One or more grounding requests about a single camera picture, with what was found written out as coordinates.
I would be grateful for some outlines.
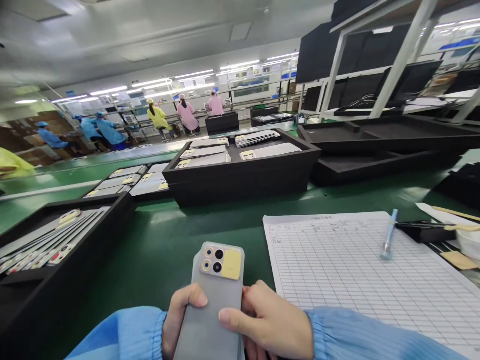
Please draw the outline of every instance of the hand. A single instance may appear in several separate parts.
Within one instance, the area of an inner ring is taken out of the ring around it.
[[[174,358],[187,305],[204,308],[207,303],[208,299],[197,283],[184,287],[173,294],[168,315],[163,323],[161,349],[165,360]]]
[[[277,356],[287,359],[313,359],[314,334],[306,313],[277,295],[259,280],[243,287],[242,311],[225,308],[218,317],[226,329],[244,335],[250,360]]]

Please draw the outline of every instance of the camera lens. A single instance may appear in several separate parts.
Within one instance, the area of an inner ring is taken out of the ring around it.
[[[216,273],[219,273],[222,271],[222,264],[219,262],[216,262],[213,264],[213,271]]]

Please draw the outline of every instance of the pink uniform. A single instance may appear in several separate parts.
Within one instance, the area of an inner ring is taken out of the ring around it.
[[[189,102],[186,103],[186,107],[183,107],[182,103],[178,104],[176,113],[180,115],[182,124],[190,131],[195,130],[200,125],[194,116],[194,112],[195,110]]]
[[[211,109],[212,116],[225,114],[224,101],[218,95],[214,95],[211,97],[210,101],[208,102],[208,106]]]

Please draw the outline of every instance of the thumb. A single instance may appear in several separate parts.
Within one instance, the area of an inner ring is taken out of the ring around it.
[[[222,326],[235,333],[245,335],[255,341],[258,339],[263,320],[250,317],[240,310],[224,308],[218,313]]]

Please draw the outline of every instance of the ceiling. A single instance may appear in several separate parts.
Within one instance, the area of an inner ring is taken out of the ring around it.
[[[3,0],[0,99],[300,38],[330,21],[334,3]]]

